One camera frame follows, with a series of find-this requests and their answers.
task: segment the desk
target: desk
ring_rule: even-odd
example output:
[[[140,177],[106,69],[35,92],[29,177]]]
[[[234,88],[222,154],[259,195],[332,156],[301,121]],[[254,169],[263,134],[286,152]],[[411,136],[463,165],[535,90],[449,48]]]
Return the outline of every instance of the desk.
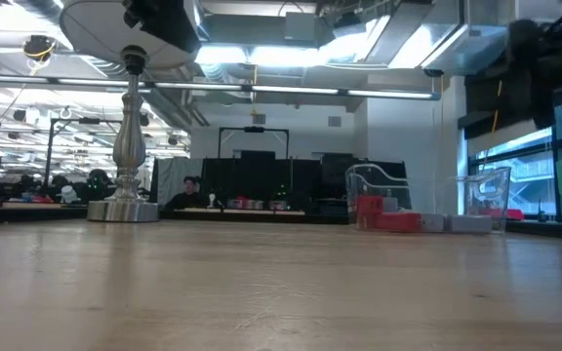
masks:
[[[0,225],[0,350],[562,350],[562,240]]]

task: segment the lamp shade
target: lamp shade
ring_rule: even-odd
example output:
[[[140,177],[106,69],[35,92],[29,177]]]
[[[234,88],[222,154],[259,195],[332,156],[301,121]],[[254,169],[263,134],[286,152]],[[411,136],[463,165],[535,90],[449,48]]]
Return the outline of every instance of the lamp shade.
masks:
[[[120,0],[70,0],[62,9],[60,27],[75,50],[83,54],[121,62],[121,51],[136,45],[148,55],[145,67],[171,68],[194,61],[200,46],[196,37],[192,0],[178,0],[176,3],[177,8],[171,6],[171,10],[174,10],[170,11],[171,16],[165,16],[160,11],[160,15],[153,20],[146,19],[146,23],[149,29],[156,29],[153,24],[162,22],[160,29],[163,32],[187,44],[180,48],[144,31],[144,19],[141,20],[142,27],[139,24],[130,27],[124,20],[126,8]]]

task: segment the glass window pane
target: glass window pane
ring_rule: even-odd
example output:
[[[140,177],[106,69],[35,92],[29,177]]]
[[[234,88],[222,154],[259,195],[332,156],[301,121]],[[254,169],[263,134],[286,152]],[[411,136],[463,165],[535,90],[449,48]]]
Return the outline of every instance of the glass window pane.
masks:
[[[522,156],[488,163],[482,172],[498,167],[511,167],[508,207],[535,215],[541,209],[548,215],[556,214],[554,194],[554,161],[551,152]]]
[[[498,146],[492,147],[491,149],[489,149],[489,156],[499,155],[508,151],[521,150],[529,146],[550,143],[551,141],[552,141],[552,129],[546,128],[519,137],[517,139],[505,142],[504,144],[500,144]],[[476,154],[477,160],[483,158],[485,158],[485,151]]]

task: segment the person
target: person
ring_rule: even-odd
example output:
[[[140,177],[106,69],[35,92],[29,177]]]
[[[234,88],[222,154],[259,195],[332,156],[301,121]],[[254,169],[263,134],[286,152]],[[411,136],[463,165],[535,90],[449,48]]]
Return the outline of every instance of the person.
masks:
[[[193,176],[187,176],[183,179],[183,192],[175,195],[165,208],[166,210],[181,210],[203,206],[205,206],[203,199],[196,191],[196,179]]]

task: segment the wooden table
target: wooden table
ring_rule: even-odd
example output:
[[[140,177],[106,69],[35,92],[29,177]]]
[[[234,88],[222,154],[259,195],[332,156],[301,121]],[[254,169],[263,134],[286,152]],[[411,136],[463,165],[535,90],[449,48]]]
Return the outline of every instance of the wooden table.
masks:
[[[0,225],[0,350],[562,350],[562,240]]]

